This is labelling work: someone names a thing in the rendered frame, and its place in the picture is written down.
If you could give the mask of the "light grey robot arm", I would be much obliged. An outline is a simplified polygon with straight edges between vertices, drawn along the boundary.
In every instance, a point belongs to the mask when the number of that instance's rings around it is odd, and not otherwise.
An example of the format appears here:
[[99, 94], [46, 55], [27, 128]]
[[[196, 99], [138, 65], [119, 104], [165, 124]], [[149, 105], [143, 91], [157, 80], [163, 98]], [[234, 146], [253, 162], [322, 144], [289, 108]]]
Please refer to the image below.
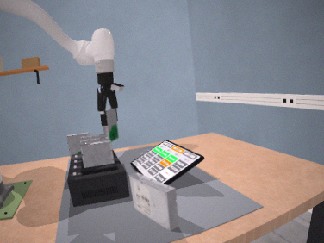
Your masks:
[[[63, 48], [72, 53], [80, 65], [94, 65], [96, 73], [113, 72], [114, 40], [108, 29], [98, 29], [92, 35], [92, 41], [74, 41], [70, 39], [51, 18], [51, 16], [31, 0], [0, 0], [0, 10], [23, 16], [38, 24]], [[94, 59], [94, 60], [93, 60]], [[3, 184], [0, 170], [0, 208], [14, 189], [13, 184]]]

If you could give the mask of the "grey flat mat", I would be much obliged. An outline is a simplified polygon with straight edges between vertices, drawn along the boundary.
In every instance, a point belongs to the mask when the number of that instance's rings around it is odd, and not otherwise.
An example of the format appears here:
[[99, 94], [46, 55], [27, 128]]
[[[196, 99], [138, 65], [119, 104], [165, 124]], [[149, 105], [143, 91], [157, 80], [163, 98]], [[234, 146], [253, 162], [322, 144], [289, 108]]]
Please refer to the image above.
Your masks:
[[178, 227], [162, 227], [134, 209], [129, 182], [137, 172], [130, 163], [156, 146], [115, 152], [127, 173], [129, 197], [77, 207], [67, 183], [69, 159], [55, 243], [170, 243], [264, 207], [195, 166], [169, 185], [176, 188]]

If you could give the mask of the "black drive dock housing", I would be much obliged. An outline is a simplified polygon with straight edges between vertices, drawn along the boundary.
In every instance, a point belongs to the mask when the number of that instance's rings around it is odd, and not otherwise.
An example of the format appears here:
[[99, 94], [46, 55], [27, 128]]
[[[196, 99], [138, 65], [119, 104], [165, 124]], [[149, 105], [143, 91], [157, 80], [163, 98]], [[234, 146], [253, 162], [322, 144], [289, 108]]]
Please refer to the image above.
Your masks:
[[81, 153], [71, 156], [67, 183], [73, 207], [129, 197], [127, 173], [114, 150], [113, 154], [114, 164], [87, 168]]

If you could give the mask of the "black-framed status screen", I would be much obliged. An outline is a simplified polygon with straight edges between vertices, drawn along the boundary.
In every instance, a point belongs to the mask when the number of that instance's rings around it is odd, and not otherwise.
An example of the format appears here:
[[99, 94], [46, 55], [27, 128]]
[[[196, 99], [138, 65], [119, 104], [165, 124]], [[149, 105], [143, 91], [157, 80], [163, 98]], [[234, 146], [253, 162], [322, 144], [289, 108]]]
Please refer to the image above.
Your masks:
[[204, 159], [201, 154], [165, 140], [130, 164], [139, 174], [169, 185]]

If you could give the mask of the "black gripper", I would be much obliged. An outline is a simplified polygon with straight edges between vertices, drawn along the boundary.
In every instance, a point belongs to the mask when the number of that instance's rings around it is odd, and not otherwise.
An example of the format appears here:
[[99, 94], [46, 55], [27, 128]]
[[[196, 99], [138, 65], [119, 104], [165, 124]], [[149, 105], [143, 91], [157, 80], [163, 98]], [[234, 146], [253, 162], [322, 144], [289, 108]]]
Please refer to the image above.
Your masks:
[[115, 90], [112, 91], [109, 87], [109, 84], [114, 83], [113, 72], [98, 73], [97, 82], [102, 87], [97, 88], [97, 110], [100, 111], [102, 126], [108, 126], [105, 111], [107, 98], [109, 99], [109, 104], [112, 109], [115, 109], [116, 111], [116, 108], [118, 108]]

